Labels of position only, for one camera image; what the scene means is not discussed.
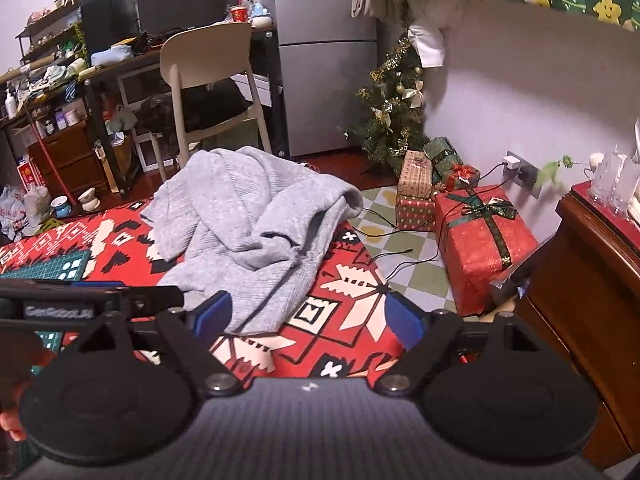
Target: refrigerator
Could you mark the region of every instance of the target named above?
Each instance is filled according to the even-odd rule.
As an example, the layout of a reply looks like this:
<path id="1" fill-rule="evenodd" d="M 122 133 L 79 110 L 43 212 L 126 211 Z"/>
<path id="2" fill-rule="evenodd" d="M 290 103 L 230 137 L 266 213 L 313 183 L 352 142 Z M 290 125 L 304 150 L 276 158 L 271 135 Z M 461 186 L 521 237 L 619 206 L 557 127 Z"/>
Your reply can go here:
<path id="1" fill-rule="evenodd" d="M 355 95 L 376 68 L 373 18 L 352 18 L 351 0 L 261 0 L 274 18 L 289 155 L 351 146 L 362 121 Z"/>

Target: power outlet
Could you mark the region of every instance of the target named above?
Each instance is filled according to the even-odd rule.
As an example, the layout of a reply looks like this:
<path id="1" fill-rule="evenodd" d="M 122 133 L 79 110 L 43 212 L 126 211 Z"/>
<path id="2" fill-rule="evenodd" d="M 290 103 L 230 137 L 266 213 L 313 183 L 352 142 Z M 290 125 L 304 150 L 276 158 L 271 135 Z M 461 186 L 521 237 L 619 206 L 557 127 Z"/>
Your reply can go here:
<path id="1" fill-rule="evenodd" d="M 517 155 L 513 152 L 507 152 L 507 155 L 513 155 L 520 159 L 520 167 L 517 170 L 509 170 L 506 166 L 502 171 L 505 179 L 509 177 L 513 177 L 512 181 L 518 186 L 523 187 L 528 190 L 534 198 L 538 198 L 540 196 L 540 188 L 535 187 L 536 180 L 538 179 L 538 171 L 533 164 L 529 164 L 526 160 L 524 160 L 520 155 Z"/>

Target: red cup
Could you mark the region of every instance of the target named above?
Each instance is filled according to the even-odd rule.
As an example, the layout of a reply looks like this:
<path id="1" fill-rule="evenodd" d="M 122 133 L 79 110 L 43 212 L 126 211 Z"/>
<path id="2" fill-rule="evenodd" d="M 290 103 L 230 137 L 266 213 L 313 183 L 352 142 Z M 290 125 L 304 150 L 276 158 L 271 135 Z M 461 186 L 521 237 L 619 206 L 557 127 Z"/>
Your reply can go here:
<path id="1" fill-rule="evenodd" d="M 249 21 L 249 12 L 247 8 L 242 5 L 238 5 L 235 7 L 231 7 L 231 17 L 235 22 L 248 22 Z"/>

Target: round black disc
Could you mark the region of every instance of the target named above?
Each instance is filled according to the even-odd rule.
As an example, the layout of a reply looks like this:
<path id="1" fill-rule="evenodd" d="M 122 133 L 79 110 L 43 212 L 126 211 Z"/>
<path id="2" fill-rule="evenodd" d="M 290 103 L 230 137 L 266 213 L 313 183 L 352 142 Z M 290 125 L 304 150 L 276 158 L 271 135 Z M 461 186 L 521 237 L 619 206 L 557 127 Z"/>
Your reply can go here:
<path id="1" fill-rule="evenodd" d="M 587 384 L 541 352 L 448 368 L 423 394 L 425 415 L 446 440 L 499 462 L 543 464 L 580 452 L 598 412 Z"/>
<path id="2" fill-rule="evenodd" d="M 191 393 L 171 370 L 114 352 L 59 360 L 20 400 L 27 436 L 59 462 L 132 460 L 164 446 L 189 421 Z"/>

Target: chair leg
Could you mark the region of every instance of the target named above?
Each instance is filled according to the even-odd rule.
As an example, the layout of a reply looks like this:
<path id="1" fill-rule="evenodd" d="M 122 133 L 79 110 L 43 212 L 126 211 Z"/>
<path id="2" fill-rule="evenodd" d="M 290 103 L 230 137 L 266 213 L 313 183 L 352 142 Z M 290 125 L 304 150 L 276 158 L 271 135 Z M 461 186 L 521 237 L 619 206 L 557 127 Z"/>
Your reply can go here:
<path id="1" fill-rule="evenodd" d="M 273 153 L 271 151 L 271 141 L 269 140 L 269 132 L 267 131 L 267 123 L 264 121 L 264 111 L 262 110 L 262 103 L 260 102 L 260 95 L 258 89 L 255 86 L 254 72 L 251 67 L 246 69 L 246 79 L 249 83 L 249 90 L 251 91 L 251 98 L 254 100 L 252 108 L 254 109 L 255 119 L 258 121 L 258 131 L 260 132 L 260 140 L 264 151 L 267 153 Z"/>
<path id="2" fill-rule="evenodd" d="M 182 112 L 182 95 L 180 94 L 180 72 L 178 66 L 173 65 L 169 72 L 171 86 L 171 98 L 174 103 L 175 134 L 178 137 L 178 163 L 180 168 L 184 168 L 189 160 L 189 147 L 187 144 L 187 133 L 184 131 L 184 114 Z"/>
<path id="3" fill-rule="evenodd" d="M 164 170 L 164 160 L 162 160 L 162 154 L 160 153 L 160 144 L 158 144 L 156 134 L 153 133 L 151 133 L 151 146 L 154 149 L 154 155 L 156 156 L 156 162 L 158 163 L 160 178 L 162 179 L 162 182 L 166 182 L 166 171 Z"/>

